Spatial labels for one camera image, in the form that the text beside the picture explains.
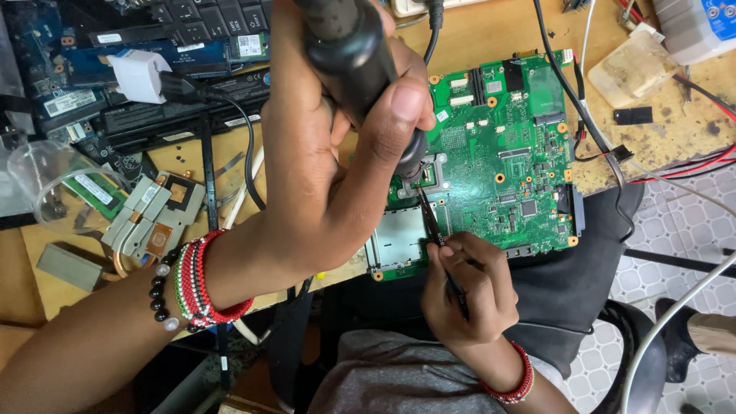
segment white plug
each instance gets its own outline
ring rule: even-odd
[[[161,96],[161,78],[158,72],[171,71],[171,66],[158,53],[124,49],[117,55],[108,55],[121,94],[136,102],[166,102]]]

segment gray shirt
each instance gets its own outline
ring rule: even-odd
[[[529,357],[555,385],[562,376]],[[314,395],[309,413],[503,414],[478,377],[441,343],[395,332],[343,334],[338,360]]]

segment shoe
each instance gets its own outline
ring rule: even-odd
[[[680,413],[681,414],[703,414],[702,411],[698,410],[697,408],[687,403],[683,404],[682,407],[680,407]]]
[[[675,304],[675,300],[661,298],[654,305],[654,314],[659,320],[668,309]],[[687,376],[687,366],[700,352],[690,339],[687,332],[687,320],[694,314],[699,313],[691,307],[683,306],[682,309],[670,319],[662,328],[662,338],[665,340],[667,349],[667,376],[666,381],[680,384]]]

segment tiled floor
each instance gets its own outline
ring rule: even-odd
[[[736,168],[683,180],[698,191],[736,207]],[[736,219],[722,208],[664,183],[649,183],[634,218],[637,229],[630,248],[707,262],[722,262],[721,248],[736,248]],[[610,297],[644,310],[654,319],[658,298],[679,299],[705,273],[622,257]],[[689,303],[700,312],[736,316],[736,281],[718,277]],[[563,387],[581,414],[588,414],[606,395],[623,351],[618,331],[598,321],[586,337],[573,372]],[[690,363],[683,384],[666,384],[657,414],[679,413],[688,402],[704,414],[736,413],[736,358],[701,355]]]

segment clear plastic container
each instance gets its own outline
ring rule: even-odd
[[[649,32],[634,33],[588,71],[588,80],[613,108],[635,105],[677,72],[677,64]]]
[[[130,183],[67,144],[36,141],[10,154],[7,169],[33,207],[36,220],[59,233],[110,225]]]

